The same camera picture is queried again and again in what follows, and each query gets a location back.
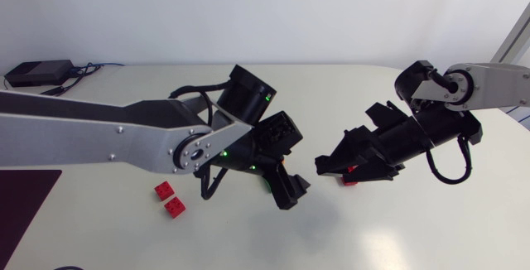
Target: black cable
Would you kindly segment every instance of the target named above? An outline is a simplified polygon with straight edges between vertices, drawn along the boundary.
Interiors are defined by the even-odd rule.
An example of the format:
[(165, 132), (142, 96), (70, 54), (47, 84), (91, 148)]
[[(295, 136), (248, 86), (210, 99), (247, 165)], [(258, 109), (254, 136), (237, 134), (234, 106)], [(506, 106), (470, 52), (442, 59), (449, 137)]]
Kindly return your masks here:
[(459, 184), (463, 181), (466, 181), (471, 176), (471, 169), (473, 168), (471, 166), (471, 153), (470, 153), (470, 145), (468, 143), (469, 139), (467, 137), (464, 137), (463, 135), (458, 136), (458, 146), (460, 146), (460, 150), (462, 151), (462, 155), (464, 155), (465, 159), (465, 173), (460, 179), (449, 179), (444, 177), (437, 169), (434, 164), (434, 159), (432, 158), (431, 150), (426, 151), (427, 156), (427, 162), (429, 162), (429, 167), (431, 168), (432, 173), (434, 176), (450, 185)]
[(510, 110), (509, 110), (508, 112), (506, 112), (506, 113), (511, 113), (511, 112), (513, 112), (514, 110), (518, 109), (518, 108), (519, 108), (518, 106), (515, 107), (515, 108), (512, 108), (512, 109), (510, 109)]
[(194, 93), (194, 92), (200, 93), (200, 95), (202, 96), (202, 98), (206, 102), (206, 107), (208, 108), (208, 126), (212, 126), (214, 110), (212, 108), (212, 101), (211, 101), (210, 97), (208, 96), (208, 94), (206, 92), (216, 91), (216, 90), (220, 90), (220, 89), (226, 89), (231, 84), (232, 84), (232, 82), (229, 80), (229, 81), (224, 82), (222, 84), (211, 84), (211, 85), (204, 85), (204, 86), (187, 85), (187, 86), (184, 86), (184, 87), (180, 87), (179, 89), (176, 89), (175, 91), (171, 92), (171, 94), (169, 95), (168, 98), (169, 99), (175, 99), (175, 98), (177, 98), (177, 97), (179, 97), (179, 96), (181, 96), (183, 94)]
[(175, 99), (179, 97), (180, 95), (191, 93), (191, 92), (211, 92), (211, 91), (217, 91), (221, 89), (226, 89), (232, 84), (232, 81), (229, 80), (222, 84), (211, 84), (211, 85), (204, 85), (204, 86), (184, 86), (180, 87), (179, 89), (176, 89), (175, 91), (171, 92), (168, 98)]
[(214, 109), (212, 108), (212, 101), (206, 92), (200, 92), (200, 95), (205, 99), (206, 106), (208, 107), (208, 126), (212, 126), (212, 121), (214, 119)]
[(526, 120), (526, 119), (528, 119), (528, 118), (530, 118), (530, 115), (528, 115), (528, 116), (526, 116), (526, 117), (520, 119), (518, 122), (521, 123), (522, 121), (524, 121), (524, 120)]
[(443, 77), (441, 74), (438, 73), (438, 70), (435, 68), (431, 70), (428, 74), (429, 78), (433, 80), (438, 85), (446, 88), (449, 92), (454, 93), (458, 90), (458, 84), (451, 83), (448, 79)]
[(42, 95), (51, 95), (51, 96), (61, 96), (62, 94), (66, 93), (69, 89), (72, 89), (75, 85), (77, 85), (85, 76), (91, 75), (94, 72), (101, 69), (103, 65), (101, 64), (92, 64), (88, 63), (86, 66), (83, 67), (74, 67), (72, 70), (74, 71), (74, 74), (72, 74), (72, 70), (70, 70), (70, 78), (76, 78), (74, 83), (72, 83), (69, 86), (63, 87), (55, 87), (54, 89), (49, 89), (47, 91), (42, 92)]
[(207, 169), (205, 169), (205, 174), (200, 178), (200, 196), (202, 196), (203, 199), (208, 200), (212, 197), (212, 195), (214, 195), (219, 183), (221, 183), (221, 180), (223, 180), (223, 177), (226, 175), (227, 171), (227, 168), (221, 168), (221, 171), (219, 171), (217, 177), (214, 178), (212, 185), (208, 187), (210, 184), (210, 166), (207, 166)]

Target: white wall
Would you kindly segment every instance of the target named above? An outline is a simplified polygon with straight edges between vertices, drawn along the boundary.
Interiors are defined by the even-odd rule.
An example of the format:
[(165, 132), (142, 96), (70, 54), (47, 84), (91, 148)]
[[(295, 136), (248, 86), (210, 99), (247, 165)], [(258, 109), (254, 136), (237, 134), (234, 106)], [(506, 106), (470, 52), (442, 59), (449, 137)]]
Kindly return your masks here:
[(76, 64), (488, 61), (530, 0), (0, 0), (0, 74)]

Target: red lego brick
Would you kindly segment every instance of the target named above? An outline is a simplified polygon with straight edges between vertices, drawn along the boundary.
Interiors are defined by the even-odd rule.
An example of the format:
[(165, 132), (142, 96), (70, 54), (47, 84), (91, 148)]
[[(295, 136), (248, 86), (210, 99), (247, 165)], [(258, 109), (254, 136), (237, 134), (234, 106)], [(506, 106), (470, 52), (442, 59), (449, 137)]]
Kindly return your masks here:
[(160, 200), (165, 200), (168, 197), (175, 194), (175, 191), (173, 191), (173, 189), (171, 188), (169, 183), (167, 183), (167, 181), (164, 181), (162, 184), (155, 187), (155, 191), (157, 192), (157, 195), (160, 198)]
[(184, 212), (186, 209), (184, 204), (182, 204), (181, 200), (179, 200), (177, 197), (174, 197), (168, 201), (164, 207), (166, 207), (167, 212), (169, 212), (172, 218), (176, 218), (176, 216)]
[(346, 182), (344, 177), (340, 179), (342, 180), (342, 184), (344, 184), (344, 186), (354, 186), (354, 185), (357, 185), (358, 183), (358, 182)]

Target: metal bracket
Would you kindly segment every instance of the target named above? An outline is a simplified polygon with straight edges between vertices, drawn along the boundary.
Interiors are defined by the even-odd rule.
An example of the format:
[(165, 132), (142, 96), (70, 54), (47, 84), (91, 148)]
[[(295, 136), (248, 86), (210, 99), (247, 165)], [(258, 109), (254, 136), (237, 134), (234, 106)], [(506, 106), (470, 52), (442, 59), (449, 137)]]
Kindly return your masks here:
[(453, 111), (481, 108), (500, 108), (511, 105), (530, 106), (530, 69), (518, 65), (480, 63), (456, 64), (450, 70), (465, 70), (473, 79), (474, 86), (470, 98), (462, 104), (463, 94), (470, 89), (465, 77), (459, 74), (445, 75), (458, 84), (458, 91), (449, 93), (432, 80), (423, 81), (414, 95), (414, 99), (435, 100), (446, 103)]

